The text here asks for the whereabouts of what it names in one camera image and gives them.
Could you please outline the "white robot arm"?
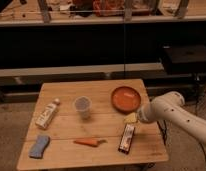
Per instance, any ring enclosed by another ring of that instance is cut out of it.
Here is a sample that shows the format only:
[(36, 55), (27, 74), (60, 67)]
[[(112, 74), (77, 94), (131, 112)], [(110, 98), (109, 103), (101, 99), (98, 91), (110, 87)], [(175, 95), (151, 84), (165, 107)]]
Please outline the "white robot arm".
[(171, 91), (155, 97), (135, 112), (124, 117), (125, 123), (150, 124), (159, 120), (169, 121), (189, 135), (206, 145), (206, 120), (183, 109), (184, 97), (177, 91)]

